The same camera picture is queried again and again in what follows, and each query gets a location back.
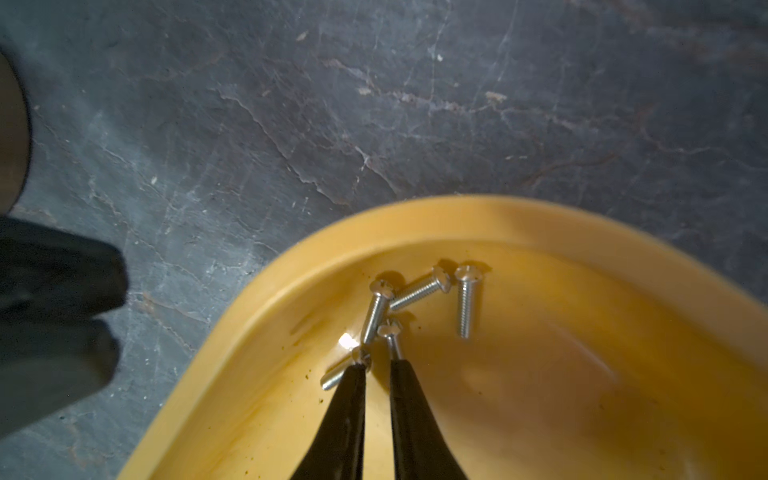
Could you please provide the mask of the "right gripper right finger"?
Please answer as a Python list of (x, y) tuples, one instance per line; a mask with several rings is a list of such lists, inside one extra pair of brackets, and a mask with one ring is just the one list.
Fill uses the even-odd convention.
[(405, 359), (390, 361), (390, 413), (396, 479), (467, 480)]

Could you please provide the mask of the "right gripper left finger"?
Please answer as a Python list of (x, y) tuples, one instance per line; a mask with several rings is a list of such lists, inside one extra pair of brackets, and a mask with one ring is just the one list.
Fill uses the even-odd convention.
[(292, 480), (362, 478), (366, 375), (366, 368), (359, 364), (345, 370)]

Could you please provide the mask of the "silver screw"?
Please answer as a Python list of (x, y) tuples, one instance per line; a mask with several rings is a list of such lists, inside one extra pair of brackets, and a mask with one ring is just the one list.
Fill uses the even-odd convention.
[(402, 333), (402, 326), (397, 320), (386, 319), (377, 329), (377, 334), (380, 338), (386, 341), (389, 352), (389, 357), (392, 361), (399, 361), (403, 359), (402, 350), (400, 347), (400, 335)]
[(462, 339), (469, 339), (475, 318), (478, 285), (484, 279), (481, 269), (471, 264), (459, 265), (455, 271), (458, 282), (458, 333)]
[(393, 286), (383, 279), (374, 280), (370, 291), (372, 298), (361, 330), (362, 345), (371, 345), (375, 341), (378, 327), (395, 296)]
[(433, 266), (428, 275), (398, 291), (389, 303), (389, 310), (402, 310), (436, 292), (449, 293), (451, 287), (450, 275), (442, 267)]
[(324, 391), (335, 388), (342, 380), (346, 370), (354, 365), (363, 365), (367, 371), (371, 368), (371, 355), (364, 346), (357, 346), (332, 365), (321, 377), (320, 385)]

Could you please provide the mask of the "yellow plastic storage box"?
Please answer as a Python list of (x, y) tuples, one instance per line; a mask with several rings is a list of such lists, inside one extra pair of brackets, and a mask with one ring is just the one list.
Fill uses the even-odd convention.
[(370, 283), (464, 262), (484, 275), (468, 339), (455, 293), (397, 319), (468, 477), (766, 477), (766, 307), (642, 232), (499, 196), (373, 209), (286, 251), (218, 321), (122, 477), (289, 478)]

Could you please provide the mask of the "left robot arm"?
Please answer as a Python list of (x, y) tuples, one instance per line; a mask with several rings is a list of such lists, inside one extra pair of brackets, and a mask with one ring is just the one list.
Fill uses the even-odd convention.
[(113, 379), (119, 341), (99, 314), (126, 301), (112, 245), (12, 218), (30, 163), (22, 88), (1, 61), (1, 435), (90, 396)]

